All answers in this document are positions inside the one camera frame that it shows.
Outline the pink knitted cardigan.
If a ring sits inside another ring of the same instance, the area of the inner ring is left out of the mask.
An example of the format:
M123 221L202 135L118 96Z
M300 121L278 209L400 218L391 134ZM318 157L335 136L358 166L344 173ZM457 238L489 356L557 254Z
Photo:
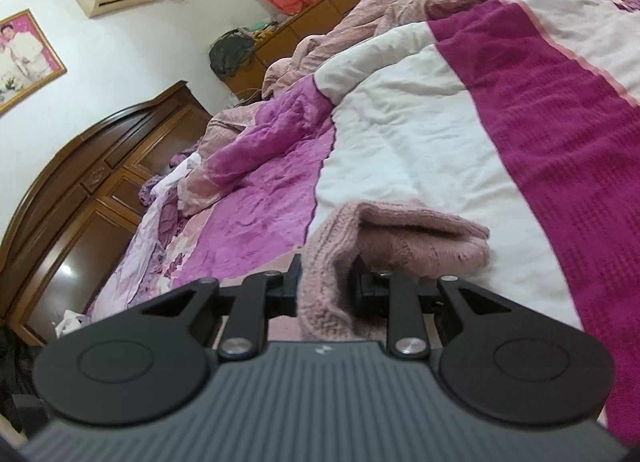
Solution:
M305 341L383 341L382 318L358 318L348 301L355 260L413 281L473 273L489 263L489 230L421 204L353 201L341 205L302 249L297 320Z

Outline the lilac floral pillow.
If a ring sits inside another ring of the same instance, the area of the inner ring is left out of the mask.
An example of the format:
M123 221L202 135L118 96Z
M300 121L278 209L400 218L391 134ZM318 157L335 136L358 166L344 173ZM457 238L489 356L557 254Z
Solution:
M162 271L166 248L179 232L178 183L200 164L201 155L193 152L172 168L168 175L153 183L151 188L143 190L149 195L151 203L124 258L85 315L70 309L64 311L63 319L54 326L57 338L160 294L155 283Z

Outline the dark wooden headboard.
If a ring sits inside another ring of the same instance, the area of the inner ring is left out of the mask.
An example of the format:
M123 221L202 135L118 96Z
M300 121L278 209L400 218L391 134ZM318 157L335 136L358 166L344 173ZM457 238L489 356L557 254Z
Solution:
M146 180L203 136L209 114L180 80L70 140L41 171L1 244L1 322L29 345L85 312L125 254Z

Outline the wooden side cabinet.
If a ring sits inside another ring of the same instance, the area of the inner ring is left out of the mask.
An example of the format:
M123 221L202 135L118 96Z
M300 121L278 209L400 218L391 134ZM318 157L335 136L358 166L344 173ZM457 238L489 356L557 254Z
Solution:
M324 35L335 26L360 0L318 0L284 22L265 39L255 40L252 56L233 77L221 79L239 99L262 95L262 82L270 65L289 58L297 45L308 36Z

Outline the patchwork purple white quilt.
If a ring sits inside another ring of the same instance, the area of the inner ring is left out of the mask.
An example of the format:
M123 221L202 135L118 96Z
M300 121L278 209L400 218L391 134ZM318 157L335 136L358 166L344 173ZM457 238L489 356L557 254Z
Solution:
M421 204L489 230L488 265L455 275L605 344L608 427L638 442L639 0L486 0L392 28L213 117L196 153L160 294L301 256L343 204Z

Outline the dark green bag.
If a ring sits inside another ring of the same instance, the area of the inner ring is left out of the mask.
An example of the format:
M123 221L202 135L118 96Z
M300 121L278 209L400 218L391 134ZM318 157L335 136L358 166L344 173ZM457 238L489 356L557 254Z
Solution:
M209 48L208 61L219 78L233 77L253 54L255 40L242 29L232 29L221 35Z

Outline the framed wall portrait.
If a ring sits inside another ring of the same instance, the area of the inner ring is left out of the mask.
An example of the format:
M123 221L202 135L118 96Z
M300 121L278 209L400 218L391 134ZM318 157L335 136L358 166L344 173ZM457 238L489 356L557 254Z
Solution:
M1 114L67 72L32 12L1 20Z

